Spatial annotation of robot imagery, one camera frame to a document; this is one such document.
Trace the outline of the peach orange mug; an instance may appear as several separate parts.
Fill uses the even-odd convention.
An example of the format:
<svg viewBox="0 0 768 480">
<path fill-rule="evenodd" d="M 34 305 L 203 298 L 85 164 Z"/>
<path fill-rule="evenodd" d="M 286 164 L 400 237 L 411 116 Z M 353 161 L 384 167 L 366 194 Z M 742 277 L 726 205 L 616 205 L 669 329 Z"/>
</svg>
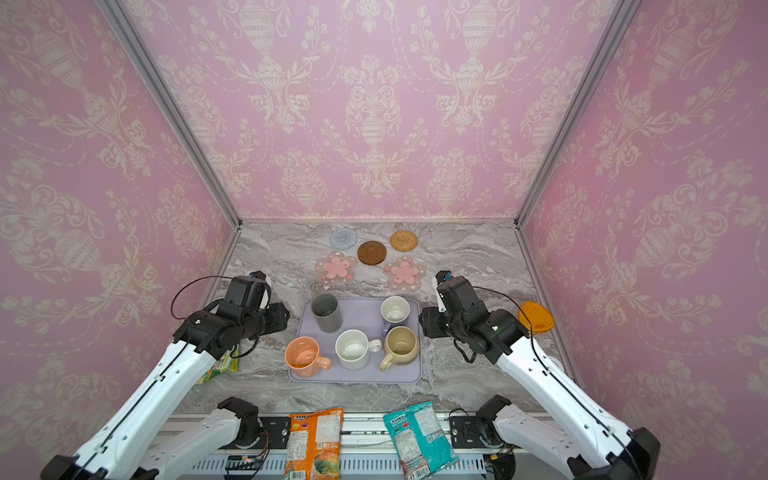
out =
<svg viewBox="0 0 768 480">
<path fill-rule="evenodd" d="M 298 337 L 285 349 L 284 360 L 299 378 L 311 378 L 323 370 L 330 370 L 332 361 L 323 356 L 318 342 L 311 337 Z"/>
</svg>

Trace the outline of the white mug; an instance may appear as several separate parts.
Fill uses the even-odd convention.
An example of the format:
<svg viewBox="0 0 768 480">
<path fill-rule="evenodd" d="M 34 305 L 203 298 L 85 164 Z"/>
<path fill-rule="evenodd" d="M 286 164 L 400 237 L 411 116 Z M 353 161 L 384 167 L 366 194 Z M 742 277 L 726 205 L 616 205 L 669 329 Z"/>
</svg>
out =
<svg viewBox="0 0 768 480">
<path fill-rule="evenodd" d="M 342 367 L 350 371 L 363 369 L 369 362 L 370 354 L 382 348 L 380 339 L 369 339 L 358 329 L 344 331 L 335 342 L 335 353 Z"/>
</svg>

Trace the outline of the lavender mug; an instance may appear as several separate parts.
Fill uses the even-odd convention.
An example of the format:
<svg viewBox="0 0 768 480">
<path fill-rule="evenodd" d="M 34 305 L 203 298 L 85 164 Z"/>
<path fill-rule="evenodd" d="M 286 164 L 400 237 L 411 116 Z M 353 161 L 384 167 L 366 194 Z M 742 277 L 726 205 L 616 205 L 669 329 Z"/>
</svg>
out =
<svg viewBox="0 0 768 480">
<path fill-rule="evenodd" d="M 386 298 L 380 307 L 383 321 L 383 334 L 386 335 L 393 327 L 403 324 L 411 312 L 407 299 L 401 296 Z"/>
</svg>

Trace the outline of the blue woven round coaster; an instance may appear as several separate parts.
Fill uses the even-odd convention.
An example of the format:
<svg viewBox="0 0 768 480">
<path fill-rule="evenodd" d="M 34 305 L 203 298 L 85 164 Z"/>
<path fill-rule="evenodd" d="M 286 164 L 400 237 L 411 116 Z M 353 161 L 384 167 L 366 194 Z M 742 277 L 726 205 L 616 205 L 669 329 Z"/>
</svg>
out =
<svg viewBox="0 0 768 480">
<path fill-rule="evenodd" d="M 329 237 L 331 247 L 336 250 L 348 250 L 357 243 L 357 240 L 357 233 L 350 228 L 337 229 Z"/>
</svg>

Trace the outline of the pink flower silicone coaster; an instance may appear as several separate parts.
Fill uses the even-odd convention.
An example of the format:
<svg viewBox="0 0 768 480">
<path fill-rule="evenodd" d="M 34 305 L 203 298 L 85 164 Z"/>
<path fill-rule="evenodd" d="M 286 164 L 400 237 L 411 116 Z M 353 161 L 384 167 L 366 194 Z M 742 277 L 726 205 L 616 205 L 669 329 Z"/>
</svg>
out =
<svg viewBox="0 0 768 480">
<path fill-rule="evenodd" d="M 383 267 L 387 284 L 394 291 L 415 292 L 421 288 L 425 267 L 408 256 L 387 263 Z"/>
</svg>

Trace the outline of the brown wooden round coaster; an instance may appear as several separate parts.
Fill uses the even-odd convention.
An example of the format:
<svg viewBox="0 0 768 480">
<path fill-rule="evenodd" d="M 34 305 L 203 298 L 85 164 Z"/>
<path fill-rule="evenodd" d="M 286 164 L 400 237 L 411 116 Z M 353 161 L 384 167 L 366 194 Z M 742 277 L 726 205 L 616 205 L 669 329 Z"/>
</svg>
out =
<svg viewBox="0 0 768 480">
<path fill-rule="evenodd" d="M 381 264 L 387 257 L 386 246 L 379 241 L 366 241 L 357 250 L 358 260 L 365 265 Z"/>
</svg>

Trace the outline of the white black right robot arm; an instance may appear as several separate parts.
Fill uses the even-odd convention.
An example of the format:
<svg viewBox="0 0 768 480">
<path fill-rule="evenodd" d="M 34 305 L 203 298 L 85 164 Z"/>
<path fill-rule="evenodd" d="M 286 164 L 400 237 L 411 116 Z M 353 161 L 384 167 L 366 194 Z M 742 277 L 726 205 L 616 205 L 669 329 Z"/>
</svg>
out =
<svg viewBox="0 0 768 480">
<path fill-rule="evenodd" d="M 486 357 L 554 421 L 533 418 L 495 395 L 475 414 L 489 436 L 523 448 L 569 479 L 653 478 L 661 450 L 656 436 L 646 428 L 630 428 L 592 400 L 510 312 L 489 312 L 481 303 L 454 314 L 426 307 L 419 323 L 426 337 L 450 337 Z"/>
</svg>

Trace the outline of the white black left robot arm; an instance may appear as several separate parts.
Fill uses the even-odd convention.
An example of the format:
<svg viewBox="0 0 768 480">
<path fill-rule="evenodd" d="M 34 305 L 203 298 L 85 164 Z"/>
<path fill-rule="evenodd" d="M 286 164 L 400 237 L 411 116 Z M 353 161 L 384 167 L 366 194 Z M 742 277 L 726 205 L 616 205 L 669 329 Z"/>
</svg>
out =
<svg viewBox="0 0 768 480">
<path fill-rule="evenodd" d="M 246 448 L 268 435 L 255 405 L 235 397 L 166 443 L 152 440 L 181 400 L 224 354 L 244 338 L 253 341 L 285 330 L 281 303 L 243 309 L 234 318 L 199 310 L 175 332 L 162 358 L 130 398 L 72 456 L 56 455 L 43 479 L 177 479 L 222 447 Z"/>
</svg>

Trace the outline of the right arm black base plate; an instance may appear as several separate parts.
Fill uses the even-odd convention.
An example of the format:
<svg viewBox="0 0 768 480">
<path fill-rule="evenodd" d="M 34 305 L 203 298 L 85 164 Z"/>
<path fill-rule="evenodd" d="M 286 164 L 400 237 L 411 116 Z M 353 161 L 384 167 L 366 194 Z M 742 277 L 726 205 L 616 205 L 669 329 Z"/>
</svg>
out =
<svg viewBox="0 0 768 480">
<path fill-rule="evenodd" d="M 492 424 L 476 416 L 452 416 L 448 419 L 452 445 L 459 449 L 494 449 L 502 445 Z"/>
</svg>

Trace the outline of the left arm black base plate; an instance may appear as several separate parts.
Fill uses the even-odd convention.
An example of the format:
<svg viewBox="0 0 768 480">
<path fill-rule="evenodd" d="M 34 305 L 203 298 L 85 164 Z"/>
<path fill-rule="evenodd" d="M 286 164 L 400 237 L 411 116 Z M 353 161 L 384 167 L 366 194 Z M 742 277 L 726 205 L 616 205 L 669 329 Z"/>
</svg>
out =
<svg viewBox="0 0 768 480">
<path fill-rule="evenodd" d="M 268 442 L 269 450 L 284 450 L 290 434 L 291 418 L 288 415 L 267 415 L 261 416 L 260 421 L 265 434 L 258 448 L 263 449 Z"/>
</svg>

